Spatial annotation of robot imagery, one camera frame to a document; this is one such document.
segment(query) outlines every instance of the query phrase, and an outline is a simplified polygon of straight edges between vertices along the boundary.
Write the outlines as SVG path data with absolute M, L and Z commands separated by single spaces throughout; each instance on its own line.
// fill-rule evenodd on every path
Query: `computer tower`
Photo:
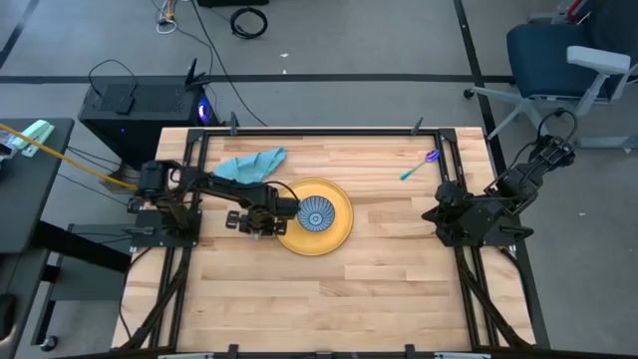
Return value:
M 203 86 L 187 86 L 184 79 L 157 76 L 136 77 L 135 81 L 133 77 L 95 80 L 98 91 L 93 86 L 89 89 L 78 118 L 124 164 L 138 170 L 156 157 L 161 129 L 219 126 Z

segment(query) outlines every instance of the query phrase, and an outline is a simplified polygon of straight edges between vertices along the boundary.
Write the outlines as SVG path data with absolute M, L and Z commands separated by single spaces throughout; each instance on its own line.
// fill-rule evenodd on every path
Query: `blue cloth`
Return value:
M 569 46 L 592 47 L 584 26 L 525 24 L 509 31 L 509 64 L 523 97 L 585 95 L 598 73 L 568 64 Z M 603 86 L 598 97 L 608 96 L 607 86 Z
M 259 182 L 270 176 L 285 158 L 286 149 L 279 148 L 226 161 L 214 170 L 214 174 L 240 183 Z

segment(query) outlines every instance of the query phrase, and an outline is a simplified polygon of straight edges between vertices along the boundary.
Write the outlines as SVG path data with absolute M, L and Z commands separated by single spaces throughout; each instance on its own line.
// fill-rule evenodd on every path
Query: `toothbrush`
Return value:
M 426 163 L 430 163 L 430 162 L 434 162 L 439 158 L 439 151 L 437 150 L 433 150 L 428 152 L 428 154 L 426 155 L 426 158 L 420 163 L 418 164 L 415 168 L 407 171 L 406 173 L 401 175 L 401 180 L 407 180 L 408 177 L 413 174 L 416 170 L 418 170 L 421 166 L 423 166 Z

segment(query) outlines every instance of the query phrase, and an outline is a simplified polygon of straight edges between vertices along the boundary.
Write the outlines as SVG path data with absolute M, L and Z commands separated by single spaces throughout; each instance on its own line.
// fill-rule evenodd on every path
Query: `cable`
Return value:
M 127 331 L 127 336 L 129 337 L 129 340 L 131 340 L 131 329 L 129 329 L 129 324 L 127 324 L 127 321 L 124 320 L 124 315 L 122 314 L 122 305 L 120 305 L 120 307 L 118 307 L 118 313 L 120 314 L 120 320 L 122 320 L 122 325 L 124 325 L 124 330 Z
M 127 238 L 120 238 L 120 239 L 114 239 L 114 240 L 106 240 L 106 241 L 102 241 L 102 242 L 96 242 L 97 244 L 108 244 L 108 243 L 115 243 L 115 242 L 119 242 L 119 241 L 123 241 L 123 240 L 131 240 L 133 239 L 132 237 L 127 237 Z
M 71 182 L 73 182 L 73 183 L 75 183 L 75 184 L 77 184 L 77 185 L 80 185 L 80 186 L 82 186 L 82 187 L 84 187 L 84 188 L 86 188 L 86 189 L 88 189 L 88 190 L 90 190 L 90 191 L 93 191 L 93 192 L 95 192 L 95 193 L 97 193 L 97 194 L 100 194 L 100 195 L 102 195 L 102 196 L 105 196 L 106 198 L 108 198 L 108 199 L 110 199 L 110 200 L 114 200 L 114 201 L 116 201 L 117 203 L 119 203 L 119 204 L 121 204 L 121 205 L 129 206 L 128 204 L 126 204 L 126 203 L 122 202 L 122 201 L 121 201 L 121 200 L 119 200 L 119 199 L 115 199 L 115 198 L 111 197 L 110 195 L 104 194 L 104 193 L 100 192 L 99 190 L 93 189 L 93 188 L 91 188 L 91 187 L 89 187 L 89 186 L 87 186 L 87 185 L 85 185 L 85 184 L 82 184 L 82 183 L 80 183 L 80 182 L 78 182 L 78 181 L 76 181 L 76 180 L 74 180 L 74 179 L 70 179 L 70 178 L 68 178 L 68 177 L 66 177 L 66 176 L 64 176 L 64 175 L 62 175 L 62 174 L 57 174 L 57 175 L 58 175 L 58 176 L 60 176 L 60 177 L 61 177 L 61 178 L 63 178 L 63 179 L 66 179 L 66 180 L 71 181 Z
M 95 162 L 95 161 L 93 161 L 93 160 L 90 160 L 90 159 L 88 159 L 88 158 L 84 157 L 83 155 L 80 155 L 79 153 L 77 153 L 75 150 L 73 150 L 73 149 L 71 149 L 71 148 L 67 148 L 67 149 L 69 149 L 69 151 L 70 151 L 72 154 L 74 154 L 75 156 L 77 156 L 77 157 L 79 157 L 79 158 L 83 159 L 84 161 L 86 161 L 86 162 L 88 162 L 88 163 L 90 163 L 90 164 L 93 164 L 93 165 L 95 165 L 95 166 L 97 166 L 97 167 L 99 167 L 99 168 L 101 168 L 101 169 L 104 169 L 104 170 L 106 170 L 106 171 L 110 171 L 110 172 L 115 172 L 115 171 L 116 171 L 116 170 L 113 170 L 113 169 L 108 168 L 108 167 L 106 167 L 106 166 L 100 165 L 100 164 L 98 164 L 97 162 Z M 97 157 L 97 156 L 93 156 L 93 157 L 98 158 L 98 159 L 103 160 L 103 161 L 106 161 L 105 159 L 101 159 L 101 158 L 99 158 L 99 157 Z M 122 174 L 122 177 L 126 177 L 126 178 L 129 178 L 129 179 L 132 179 L 132 180 L 138 180 L 138 179 L 139 179 L 139 178 L 137 178 L 137 177 L 130 176 L 130 175 L 126 175 L 126 174 Z
M 280 182 L 279 180 L 267 180 L 265 182 L 265 184 L 270 184 L 270 183 L 275 183 L 275 184 L 279 184 L 279 185 L 283 186 L 284 188 L 288 189 L 292 193 L 292 196 L 295 197 L 295 199 L 299 200 L 299 197 L 297 196 L 295 191 L 292 190 L 292 188 L 290 188 L 287 184 L 285 184 L 283 182 Z
M 103 170 L 111 171 L 111 172 L 113 172 L 113 171 L 114 171 L 113 169 L 108 168 L 108 167 L 103 166 L 103 165 L 100 165 L 100 164 L 98 164 L 97 162 L 95 162 L 95 161 L 93 161 L 93 160 L 89 160 L 88 158 L 84 157 L 83 155 L 80 155 L 80 154 L 76 153 L 76 152 L 75 152 L 75 151 L 73 151 L 73 150 L 69 150 L 69 151 L 70 151 L 73 155 L 75 155 L 75 156 L 77 156 L 77 157 L 79 157 L 79 158 L 83 159 L 84 161 L 86 161 L 86 162 L 88 162 L 88 163 L 90 163 L 90 164 L 93 164 L 93 165 L 95 165 L 95 166 L 97 166 L 97 167 L 99 167 L 99 168 L 101 168 L 101 169 L 103 169 Z
M 205 42 L 203 42 L 201 39 L 199 39 L 198 37 L 187 33 L 179 28 L 177 28 L 177 31 L 188 36 L 189 38 L 195 40 L 196 42 L 200 43 L 201 45 L 205 46 L 208 49 L 208 52 L 210 53 L 210 65 L 208 66 L 208 75 L 210 75 L 212 73 L 212 63 L 213 63 L 213 55 L 212 55 L 212 49 L 210 48 L 210 45 L 206 44 Z
M 497 249 L 503 255 L 505 255 L 507 259 L 509 259 L 509 261 L 514 265 L 514 267 L 516 267 L 516 270 L 518 271 L 518 276 L 520 277 L 520 284 L 522 285 L 522 294 L 525 296 L 525 304 L 527 306 L 527 315 L 529 315 L 529 321 L 533 322 L 534 317 L 533 317 L 533 312 L 531 309 L 531 301 L 530 301 L 531 296 L 529 295 L 529 286 L 527 285 L 527 279 L 525 279 L 525 276 L 522 274 L 522 268 L 520 267 L 518 260 L 513 255 L 511 255 L 509 250 L 505 248 L 501 248 L 501 247 L 497 247 Z
M 553 112 L 550 112 L 549 114 L 547 114 L 544 118 L 542 118 L 542 120 L 540 120 L 540 124 L 538 125 L 538 129 L 536 130 L 536 140 L 540 140 L 540 129 L 542 129 L 542 126 L 545 124 L 545 122 L 547 120 L 549 120 L 549 118 L 551 118 L 552 116 L 561 116 L 562 114 L 569 114 L 569 116 L 571 116 L 571 119 L 573 120 L 573 126 L 571 128 L 571 131 L 569 132 L 569 134 L 567 135 L 567 137 L 565 138 L 565 141 L 568 143 L 569 140 L 571 140 L 571 138 L 574 136 L 574 134 L 576 134 L 576 130 L 578 130 L 578 119 L 576 118 L 576 115 L 574 115 L 574 113 L 572 113 L 569 110 L 565 110 L 565 109 L 557 109 Z
M 239 92 L 237 91 L 237 89 L 235 88 L 235 85 L 232 83 L 232 80 L 230 80 L 230 76 L 228 75 L 228 72 L 226 71 L 225 66 L 223 66 L 223 62 L 221 61 L 221 57 L 219 56 L 219 52 L 217 51 L 217 48 L 215 47 L 215 44 L 212 42 L 212 40 L 210 40 L 210 36 L 208 36 L 208 32 L 206 31 L 206 27 L 203 25 L 203 21 L 201 21 L 201 16 L 199 15 L 199 11 L 197 10 L 197 6 L 195 5 L 194 2 L 190 2 L 190 4 L 192 5 L 192 9 L 195 11 L 195 15 L 197 15 L 197 20 L 199 21 L 199 25 L 201 26 L 201 30 L 203 30 L 203 34 L 206 36 L 206 39 L 208 40 L 208 43 L 210 44 L 210 47 L 212 48 L 212 51 L 215 53 L 215 57 L 217 58 L 217 61 L 219 62 L 219 67 L 221 67 L 221 70 L 223 71 L 223 74 L 226 77 L 226 80 L 228 81 L 228 84 L 230 85 L 230 87 L 232 88 L 232 90 L 234 91 L 234 93 L 237 95 L 237 98 L 239 99 L 239 102 L 241 103 L 241 105 L 243 105 L 243 107 L 246 109 L 246 111 L 255 119 L 257 120 L 257 122 L 259 122 L 261 125 L 263 125 L 263 127 L 268 127 L 268 125 L 266 125 L 266 123 L 264 123 L 263 121 L 261 121 L 261 119 L 259 119 L 257 117 L 257 115 L 255 115 L 250 108 L 248 107 L 248 105 L 246 105 L 246 103 L 243 101 L 243 99 L 241 98 L 241 95 L 239 95 Z
M 105 236 L 115 236 L 115 237 L 121 237 L 121 236 L 125 236 L 125 235 L 129 235 L 128 233 L 122 233 L 122 234 L 112 234 L 112 233 L 73 233 L 75 235 L 105 235 Z
M 573 126 L 571 128 L 571 131 L 569 131 L 569 134 L 567 135 L 567 137 L 565 138 L 565 143 L 568 144 L 569 140 L 571 140 L 571 138 L 576 134 L 576 131 L 578 130 L 578 119 L 576 118 L 576 115 L 574 115 L 574 113 L 572 113 L 569 110 L 565 110 L 565 109 L 557 109 L 549 114 L 547 114 L 541 121 L 540 124 L 538 125 L 538 129 L 536 130 L 536 141 L 539 142 L 540 141 L 540 130 L 542 129 L 542 126 L 545 124 L 545 122 L 547 120 L 549 120 L 549 118 L 551 118 L 552 116 L 562 116 L 562 114 L 569 114 L 569 116 L 571 116 L 571 119 L 573 121 Z M 538 163 L 536 166 L 534 166 L 531 170 L 527 171 L 527 173 L 525 174 L 525 176 L 522 177 L 522 179 L 520 179 L 520 181 L 518 182 L 518 185 L 521 185 L 522 183 L 524 183 L 530 176 L 531 174 L 536 171 L 536 169 L 538 169 L 538 167 L 541 166 L 542 163 Z
M 212 89 L 210 84 L 206 84 L 205 86 L 212 92 L 212 96 L 215 98 L 214 103 L 212 104 L 212 112 L 217 116 L 217 120 L 219 121 L 219 113 L 217 112 L 217 94 Z
M 239 16 L 245 13 L 255 14 L 263 22 L 263 24 L 261 25 L 261 29 L 259 29 L 259 31 L 257 31 L 256 33 L 249 33 L 242 29 L 241 26 L 237 25 L 237 19 L 239 18 Z M 260 10 L 253 9 L 251 7 L 245 7 L 243 9 L 235 11 L 230 16 L 228 22 L 230 23 L 230 30 L 232 30 L 232 35 L 244 40 L 256 39 L 259 36 L 263 35 L 263 33 L 266 32 L 266 29 L 268 29 L 268 19 L 266 18 L 266 15 Z
M 212 10 L 212 8 L 208 8 L 208 11 L 210 11 L 211 13 L 219 16 L 222 20 L 226 21 L 228 24 L 230 24 L 230 19 L 225 17 L 224 15 L 219 14 L 218 12 Z
M 92 158 L 97 159 L 97 160 L 102 160 L 104 162 L 108 162 L 109 164 L 112 164 L 112 165 L 115 165 L 115 166 L 119 166 L 120 165 L 120 164 L 118 164 L 115 161 L 111 161 L 111 160 L 108 160 L 108 159 L 105 159 L 105 158 L 101 158 L 99 156 L 95 156 L 95 155 L 93 155 L 91 153 L 88 153 L 88 152 L 86 152 L 84 150 L 76 149 L 76 148 L 74 148 L 72 146 L 67 146 L 67 149 L 69 149 L 69 150 L 71 150 L 73 152 L 76 152 L 76 153 L 87 155 L 87 156 L 92 157 Z
M 132 261 L 131 264 L 129 264 L 129 269 L 127 269 L 127 275 L 125 275 L 124 277 L 124 283 L 127 282 L 127 279 L 129 278 L 129 272 L 131 271 L 131 268 L 133 268 L 133 265 L 140 260 L 140 258 L 142 258 L 145 254 L 147 254 L 151 249 L 153 249 L 152 247 L 148 247 L 147 249 L 143 250 L 140 255 L 138 255 L 137 257 L 135 257 Z M 122 314 L 122 304 L 120 304 L 120 307 L 118 308 L 118 312 L 120 314 L 120 320 L 122 320 L 122 325 L 124 325 L 124 330 L 127 331 L 127 336 L 129 337 L 129 340 L 131 340 L 131 329 L 129 329 L 129 324 L 127 324 L 127 321 L 124 320 L 124 315 Z
M 69 164 L 77 167 L 78 169 L 80 169 L 82 171 L 85 171 L 85 172 L 88 172 L 91 175 L 97 176 L 97 177 L 99 177 L 99 178 L 101 178 L 103 180 L 107 180 L 107 181 L 113 182 L 115 184 L 119 184 L 119 185 L 121 185 L 123 187 L 126 187 L 128 189 L 131 189 L 131 190 L 137 190 L 138 189 L 138 187 L 136 185 L 134 185 L 134 184 L 126 183 L 126 182 L 121 181 L 119 179 L 112 179 L 112 178 L 110 178 L 110 177 L 108 177 L 108 176 L 106 176 L 104 174 L 101 174 L 101 173 L 95 171 L 95 170 L 89 169 L 88 167 L 78 163 L 77 161 L 75 161 L 73 159 L 68 158 L 67 156 L 64 156 L 64 155 L 60 154 L 59 152 L 49 148 L 48 146 L 42 145 L 42 144 L 40 144 L 40 143 L 38 143 L 38 142 L 36 142 L 34 140 L 29 139 L 28 137 L 22 135 L 21 133 L 13 130 L 12 128 L 10 128 L 10 127 L 8 127 L 8 126 L 6 126 L 4 124 L 0 124 L 0 130 L 4 130 L 4 131 L 10 133 L 11 135 L 20 138 L 21 140 L 26 141 L 30 145 L 33 145 L 33 146 L 37 147 L 38 149 L 40 149 L 40 150 L 42 150 L 42 151 L 44 151 L 44 152 L 46 152 L 46 153 L 48 153 L 50 155 L 53 155 L 53 156 L 57 157 L 60 160 L 64 160 L 64 161 L 68 162 Z
M 168 11 L 167 11 L 167 14 L 165 15 L 163 11 L 164 11 L 164 8 L 166 8 L 166 5 L 168 5 Z M 173 12 L 170 11 L 170 5 L 168 4 L 168 0 L 163 0 L 163 4 L 161 4 L 161 9 L 158 8 L 158 10 L 160 13 L 160 16 L 158 17 L 158 20 L 157 20 L 158 24 L 156 25 L 156 31 L 158 32 L 158 34 L 168 35 L 174 32 L 175 30 L 177 30 L 177 23 L 174 21 L 174 9 L 173 9 Z M 170 30 L 167 30 L 167 31 L 160 30 L 161 25 L 167 25 L 167 24 L 172 25 L 172 28 Z
M 532 141 L 529 144 L 523 146 L 519 151 L 518 154 L 516 154 L 516 157 L 514 157 L 514 161 L 511 162 L 511 164 L 509 165 L 509 167 L 507 168 L 508 171 L 510 171 L 514 165 L 516 165 L 516 162 L 518 161 L 518 158 L 520 157 L 520 155 L 522 154 L 523 151 L 525 151 L 525 149 L 527 149 L 528 147 L 534 145 L 536 143 L 536 141 Z
M 93 89 L 93 91 L 96 92 L 96 94 L 98 94 L 99 97 L 103 96 L 103 94 L 100 91 L 98 91 L 98 88 L 96 88 L 95 84 L 93 83 L 93 79 L 91 78 L 91 74 L 93 74 L 93 72 L 97 68 L 99 68 L 100 66 L 102 66 L 104 64 L 107 64 L 107 63 L 110 63 L 110 62 L 114 62 L 116 64 L 120 64 L 120 66 L 125 68 L 125 70 L 127 70 L 129 72 L 129 74 L 131 74 L 131 77 L 133 78 L 133 85 L 131 86 L 131 89 L 129 90 L 129 97 L 132 96 L 133 95 L 133 90 L 138 86 L 138 79 L 134 75 L 133 71 L 131 71 L 131 69 L 129 69 L 123 63 L 121 63 L 120 61 L 118 61 L 116 59 L 105 60 L 105 61 L 101 62 L 100 64 L 94 66 L 93 69 L 91 69 L 91 71 L 89 71 L 89 84 L 91 84 L 91 88 Z

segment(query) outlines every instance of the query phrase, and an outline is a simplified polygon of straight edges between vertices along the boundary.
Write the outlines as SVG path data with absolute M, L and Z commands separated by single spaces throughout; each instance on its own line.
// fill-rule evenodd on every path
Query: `chair wheel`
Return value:
M 463 91 L 463 97 L 465 97 L 468 100 L 471 99 L 472 96 L 474 96 L 474 95 L 475 95 L 475 93 L 473 93 L 471 89 L 467 89 L 467 90 Z
M 47 335 L 42 344 L 40 344 L 40 350 L 43 352 L 50 352 L 58 345 L 58 337 L 54 335 Z

